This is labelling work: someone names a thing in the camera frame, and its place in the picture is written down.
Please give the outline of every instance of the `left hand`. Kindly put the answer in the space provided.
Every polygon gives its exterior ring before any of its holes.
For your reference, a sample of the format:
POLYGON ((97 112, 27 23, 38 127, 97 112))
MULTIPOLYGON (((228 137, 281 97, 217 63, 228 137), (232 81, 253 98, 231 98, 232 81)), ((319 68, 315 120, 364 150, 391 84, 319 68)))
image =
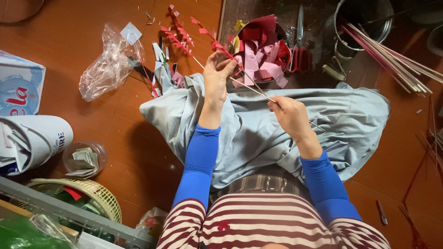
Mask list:
POLYGON ((233 73, 237 61, 224 60, 217 64, 218 57, 223 55, 222 51, 214 52, 206 62, 203 71, 205 84, 205 104, 222 107, 226 100, 226 79, 233 73))

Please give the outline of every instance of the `wooden floor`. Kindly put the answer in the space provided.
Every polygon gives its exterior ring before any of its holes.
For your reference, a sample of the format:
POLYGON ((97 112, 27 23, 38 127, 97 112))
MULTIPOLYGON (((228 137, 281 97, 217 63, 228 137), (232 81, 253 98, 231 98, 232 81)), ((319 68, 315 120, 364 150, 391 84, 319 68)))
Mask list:
MULTIPOLYGON (((40 113, 66 119, 74 130, 75 141, 94 140, 106 148, 108 166, 94 180, 117 197, 123 224, 132 227, 154 206, 170 209, 183 166, 160 133, 140 115, 139 106, 151 99, 151 92, 136 73, 122 87, 90 103, 81 98, 78 83, 81 74, 102 53, 101 33, 108 22, 122 29, 130 21, 143 33, 146 66, 152 69, 152 42, 158 41, 159 22, 166 27, 171 25, 166 15, 171 3, 197 45, 193 53, 204 61, 211 53, 210 40, 198 33, 189 17, 195 17, 208 29, 217 29, 221 0, 50 0, 35 17, 19 25, 0 26, 0 50, 47 67, 40 113), (155 17, 155 24, 146 25, 145 11, 155 17)), ((386 44, 443 72, 441 58, 425 50, 426 37, 424 31, 398 27, 386 44)), ((171 62, 175 61, 183 75, 202 71, 194 60, 172 52, 171 62)), ((438 112, 443 105, 442 87, 435 81, 425 82, 434 91, 438 112)), ((424 240, 432 248, 441 248, 443 187, 434 160, 426 156, 420 134, 432 128, 429 98, 405 93, 384 71, 377 88, 390 100, 391 116, 375 154, 345 183, 351 202, 393 248, 411 248, 412 230, 398 206, 421 165, 406 202, 424 240), (387 226, 381 224, 376 200, 383 205, 387 226)), ((63 173, 61 155, 57 155, 42 167, 13 179, 23 182, 34 177, 61 178, 63 173)))

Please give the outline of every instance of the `scissors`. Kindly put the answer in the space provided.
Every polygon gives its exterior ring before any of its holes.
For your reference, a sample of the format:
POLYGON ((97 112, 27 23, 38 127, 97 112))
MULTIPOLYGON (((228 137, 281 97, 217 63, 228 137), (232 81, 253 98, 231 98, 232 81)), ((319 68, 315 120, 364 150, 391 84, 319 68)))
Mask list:
POLYGON ((301 4, 299 10, 299 20, 297 23, 297 46, 294 46, 292 49, 292 60, 288 69, 288 71, 291 73, 294 73, 295 71, 306 73, 310 71, 312 67, 312 55, 309 50, 303 46, 303 19, 304 8, 303 4, 301 4))

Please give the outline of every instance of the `wicker basket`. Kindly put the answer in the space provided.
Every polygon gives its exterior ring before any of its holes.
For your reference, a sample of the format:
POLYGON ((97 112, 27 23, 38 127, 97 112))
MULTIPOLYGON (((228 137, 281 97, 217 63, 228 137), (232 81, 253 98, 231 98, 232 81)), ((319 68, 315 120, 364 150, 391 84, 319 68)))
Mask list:
MULTIPOLYGON (((113 194, 102 186, 91 180, 75 180, 75 179, 32 179, 27 187, 44 193, 49 196, 56 196, 64 191, 63 186, 75 188, 92 200, 98 203, 105 212, 108 219, 121 223, 121 210, 118 202, 113 194)), ((16 206, 26 208, 25 203, 17 203, 16 206)))

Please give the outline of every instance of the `gray cloth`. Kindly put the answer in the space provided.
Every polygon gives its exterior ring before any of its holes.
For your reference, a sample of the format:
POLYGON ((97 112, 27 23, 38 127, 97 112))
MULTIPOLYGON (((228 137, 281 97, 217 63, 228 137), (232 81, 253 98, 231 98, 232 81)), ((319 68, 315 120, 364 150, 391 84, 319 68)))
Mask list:
MULTIPOLYGON (((184 164, 186 148, 194 134, 204 102, 201 74, 185 77, 178 89, 164 67, 155 71, 164 95, 140 106, 141 114, 163 135, 184 164)), ((212 186, 222 189, 261 167, 277 163, 302 183, 304 176, 297 145, 280 127, 268 100, 246 89, 228 90, 221 114, 219 149, 212 186)), ((352 177, 374 153, 389 116, 388 100, 377 92, 352 89, 339 83, 336 89, 267 90, 269 97, 284 95, 306 105, 313 130, 338 172, 352 177)))

